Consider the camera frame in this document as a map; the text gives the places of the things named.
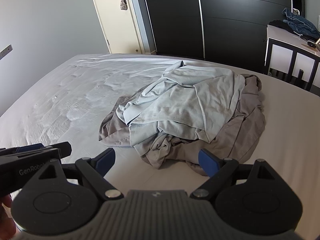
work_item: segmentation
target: blue denim jeans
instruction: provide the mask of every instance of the blue denim jeans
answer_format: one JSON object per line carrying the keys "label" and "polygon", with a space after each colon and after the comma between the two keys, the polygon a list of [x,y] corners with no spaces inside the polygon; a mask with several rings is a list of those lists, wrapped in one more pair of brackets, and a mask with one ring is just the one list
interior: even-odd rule
{"label": "blue denim jeans", "polygon": [[292,12],[288,11],[287,8],[282,11],[282,14],[287,17],[287,20],[283,20],[283,22],[287,23],[296,33],[308,35],[316,39],[320,38],[320,33],[312,22],[300,15],[294,15]]}

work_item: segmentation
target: black wardrobe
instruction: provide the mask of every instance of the black wardrobe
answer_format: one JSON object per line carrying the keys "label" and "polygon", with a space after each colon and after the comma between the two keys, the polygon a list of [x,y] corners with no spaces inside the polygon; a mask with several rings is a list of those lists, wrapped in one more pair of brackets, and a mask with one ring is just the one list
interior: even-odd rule
{"label": "black wardrobe", "polygon": [[146,0],[157,54],[262,71],[267,24],[292,0]]}

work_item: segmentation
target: electrical outlet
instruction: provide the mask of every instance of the electrical outlet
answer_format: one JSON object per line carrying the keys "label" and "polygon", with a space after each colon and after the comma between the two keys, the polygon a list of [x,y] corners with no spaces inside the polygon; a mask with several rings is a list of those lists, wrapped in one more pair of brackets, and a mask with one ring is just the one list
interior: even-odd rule
{"label": "electrical outlet", "polygon": [[12,50],[12,46],[9,45],[3,51],[0,52],[0,59],[2,59],[5,55],[7,55]]}

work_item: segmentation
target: silver screw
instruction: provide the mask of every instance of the silver screw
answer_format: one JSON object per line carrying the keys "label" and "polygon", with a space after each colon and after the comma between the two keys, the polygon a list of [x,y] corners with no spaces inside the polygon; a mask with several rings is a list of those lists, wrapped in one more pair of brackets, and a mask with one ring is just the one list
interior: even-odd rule
{"label": "silver screw", "polygon": [[209,195],[209,191],[203,188],[198,188],[192,194],[196,197],[207,197]]}
{"label": "silver screw", "polygon": [[105,193],[106,197],[108,198],[116,198],[121,195],[121,192],[117,189],[109,189]]}
{"label": "silver screw", "polygon": [[154,197],[159,197],[159,196],[161,196],[161,193],[158,192],[158,191],[155,191],[155,192],[152,193],[152,195],[153,195]]}

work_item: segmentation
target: wall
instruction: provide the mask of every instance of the wall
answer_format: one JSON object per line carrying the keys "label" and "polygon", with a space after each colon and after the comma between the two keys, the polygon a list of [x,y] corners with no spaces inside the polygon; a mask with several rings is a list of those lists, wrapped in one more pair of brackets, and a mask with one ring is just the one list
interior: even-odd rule
{"label": "wall", "polygon": [[318,16],[320,15],[320,0],[306,0],[306,19],[318,27]]}
{"label": "wall", "polygon": [[92,0],[0,0],[0,116],[34,83],[78,54],[108,53]]}
{"label": "wall", "polygon": [[145,52],[155,52],[151,24],[145,0],[132,0]]}

